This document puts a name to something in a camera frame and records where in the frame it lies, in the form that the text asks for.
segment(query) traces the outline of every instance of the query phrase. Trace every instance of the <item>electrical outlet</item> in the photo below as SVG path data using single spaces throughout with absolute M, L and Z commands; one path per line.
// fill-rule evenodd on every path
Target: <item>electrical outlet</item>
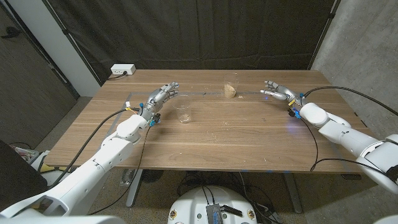
M 136 71 L 136 66 L 134 64 L 114 64 L 111 71 L 113 75 L 122 75 L 124 71 L 128 75 L 132 75 Z

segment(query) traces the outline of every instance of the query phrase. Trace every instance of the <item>concrete wall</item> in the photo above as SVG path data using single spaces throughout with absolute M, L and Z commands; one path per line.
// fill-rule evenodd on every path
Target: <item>concrete wall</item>
M 312 70 L 398 111 L 398 1 L 342 0 Z M 379 139 L 398 134 L 397 116 L 362 96 L 339 92 Z
M 100 85 L 42 0 L 9 0 L 9 3 L 80 96 L 94 96 Z

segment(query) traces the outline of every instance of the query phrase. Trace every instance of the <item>white robot body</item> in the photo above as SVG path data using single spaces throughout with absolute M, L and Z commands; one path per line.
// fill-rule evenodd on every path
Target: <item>white robot body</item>
M 254 209 L 242 195 L 233 190 L 227 189 L 226 187 L 208 186 L 208 188 L 209 189 L 207 189 L 207 187 L 197 187 L 188 191 L 176 200 L 170 209 L 167 223 L 209 223 L 206 206 L 208 205 L 207 201 L 210 205 L 213 204 L 211 193 L 213 193 L 216 204 L 219 204 L 220 206 L 227 205 L 242 211 L 242 217 L 231 213 L 221 212 L 224 224 L 257 223 L 255 216 L 253 218 L 249 217 L 248 213 L 251 211 L 253 212 Z

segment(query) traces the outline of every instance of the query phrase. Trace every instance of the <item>wooden table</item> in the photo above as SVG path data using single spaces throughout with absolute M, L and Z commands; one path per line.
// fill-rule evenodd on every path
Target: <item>wooden table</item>
M 223 75 L 239 74 L 233 99 L 223 96 Z M 182 124 L 173 109 L 173 99 L 161 113 L 161 123 L 148 133 L 142 169 L 228 170 L 254 172 L 309 172 L 315 162 L 316 148 L 307 127 L 287 114 L 286 101 L 259 94 L 264 80 L 272 80 L 296 92 L 305 93 L 328 80 L 317 71 L 273 70 L 137 70 L 134 75 L 106 82 L 79 117 L 68 128 L 45 158 L 45 163 L 65 166 L 88 136 L 109 114 L 120 110 L 126 99 L 139 107 L 150 92 L 172 81 L 179 82 L 180 94 L 192 97 L 192 122 Z M 312 93 L 308 101 L 341 116 L 353 128 L 372 135 L 336 90 Z M 75 165 L 80 166 L 97 150 L 110 128 L 132 115 L 125 111 L 112 118 L 97 132 Z M 319 146 L 319 159 L 355 160 L 344 148 L 332 144 L 311 127 Z M 142 143 L 118 167 L 137 167 Z M 314 172 L 356 173 L 354 164 L 325 161 Z

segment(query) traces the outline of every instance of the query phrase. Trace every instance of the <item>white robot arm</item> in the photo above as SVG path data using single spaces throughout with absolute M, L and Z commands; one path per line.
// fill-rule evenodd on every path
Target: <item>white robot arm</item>
M 298 95 L 288 88 L 272 81 L 265 81 L 268 90 L 261 93 L 273 96 L 278 100 L 287 100 L 289 106 L 295 104 L 301 110 L 292 108 L 292 115 L 304 118 L 319 133 L 331 142 L 341 144 L 357 159 L 356 162 L 366 164 L 380 172 L 365 166 L 360 168 L 376 183 L 388 191 L 398 194 L 398 134 L 393 134 L 379 141 L 367 134 L 351 128 L 351 125 L 336 115 L 326 112 L 315 103 L 307 103 L 302 94 Z
M 100 150 L 83 165 L 52 189 L 22 200 L 0 213 L 5 218 L 34 218 L 43 216 L 67 216 L 98 181 L 114 166 L 127 159 L 134 144 L 140 140 L 140 130 L 158 122 L 157 112 L 163 103 L 178 94 L 178 83 L 164 85 L 150 94 L 148 102 L 141 106 L 140 115 L 132 115 L 117 127 L 101 144 Z

